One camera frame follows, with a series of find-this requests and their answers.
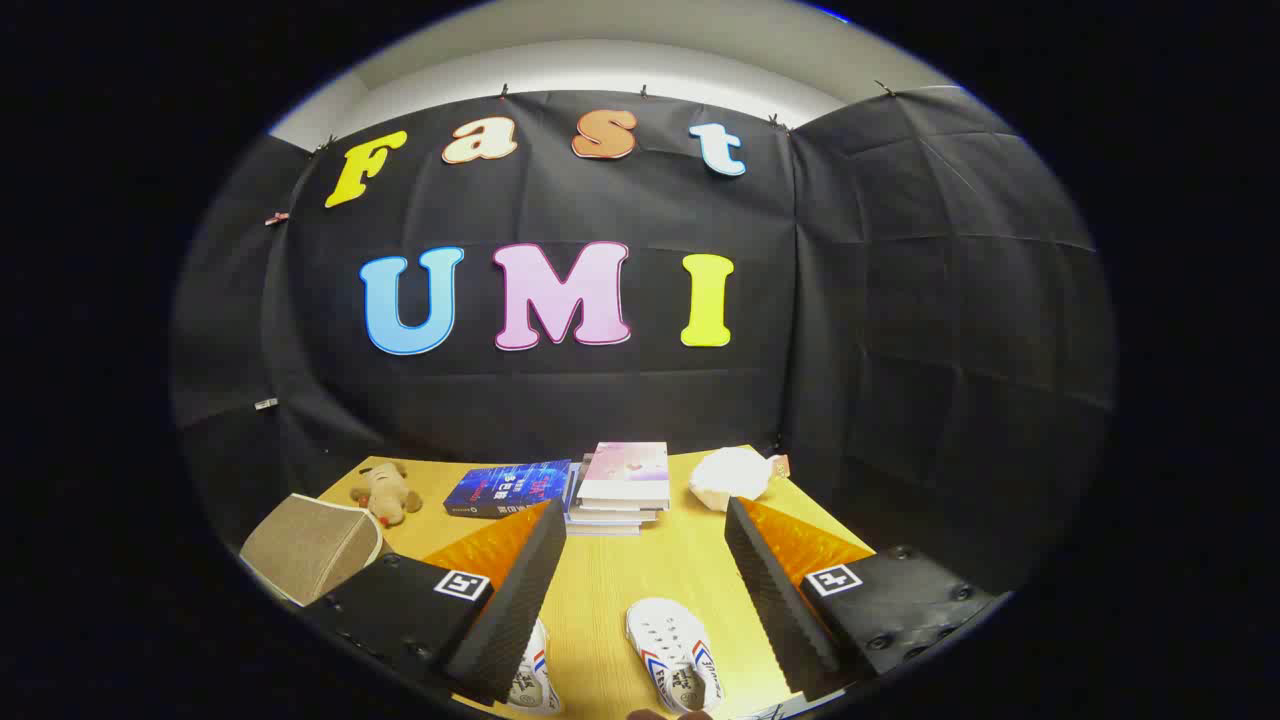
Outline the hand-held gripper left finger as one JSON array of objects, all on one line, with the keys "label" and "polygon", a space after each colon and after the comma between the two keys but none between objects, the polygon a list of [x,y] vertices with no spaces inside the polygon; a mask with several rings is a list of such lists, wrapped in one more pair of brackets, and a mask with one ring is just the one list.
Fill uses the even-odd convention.
[{"label": "hand-held gripper left finger", "polygon": [[301,609],[301,620],[399,684],[484,706],[507,700],[564,547],[558,498],[428,559],[387,553]]}]

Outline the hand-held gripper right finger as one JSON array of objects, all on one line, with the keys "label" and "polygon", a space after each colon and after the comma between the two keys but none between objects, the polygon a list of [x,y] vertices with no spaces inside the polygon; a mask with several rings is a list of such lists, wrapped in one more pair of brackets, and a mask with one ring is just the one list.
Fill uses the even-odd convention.
[{"label": "hand-held gripper right finger", "polygon": [[922,550],[872,552],[749,498],[724,539],[787,687],[817,700],[941,655],[1001,605]]}]

